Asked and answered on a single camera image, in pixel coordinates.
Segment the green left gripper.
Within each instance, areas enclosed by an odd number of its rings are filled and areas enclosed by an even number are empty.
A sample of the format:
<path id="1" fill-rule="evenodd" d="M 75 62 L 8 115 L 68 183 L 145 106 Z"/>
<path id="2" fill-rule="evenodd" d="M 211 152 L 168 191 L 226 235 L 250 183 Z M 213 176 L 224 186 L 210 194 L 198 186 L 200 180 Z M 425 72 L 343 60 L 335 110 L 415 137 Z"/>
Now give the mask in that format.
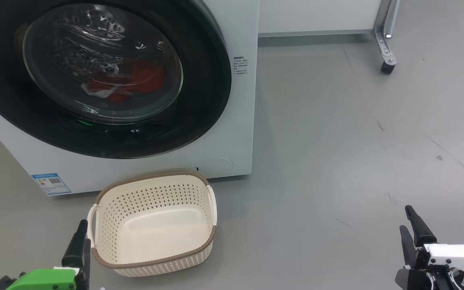
<path id="1" fill-rule="evenodd" d="M 35 269 L 20 275 L 8 290 L 89 290 L 91 243 L 85 238 L 88 221 L 79 222 L 62 257 L 62 267 Z"/>

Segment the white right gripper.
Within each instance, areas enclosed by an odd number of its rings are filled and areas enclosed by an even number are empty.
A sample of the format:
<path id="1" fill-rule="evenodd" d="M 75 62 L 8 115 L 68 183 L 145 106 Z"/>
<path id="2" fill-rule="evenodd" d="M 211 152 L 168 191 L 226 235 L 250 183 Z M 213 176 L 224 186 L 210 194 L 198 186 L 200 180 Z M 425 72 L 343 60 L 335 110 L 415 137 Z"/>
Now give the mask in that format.
<path id="1" fill-rule="evenodd" d="M 437 238 L 411 205 L 405 213 L 414 238 L 400 226 L 405 264 L 395 283 L 402 290 L 464 290 L 464 244 L 435 244 Z"/>

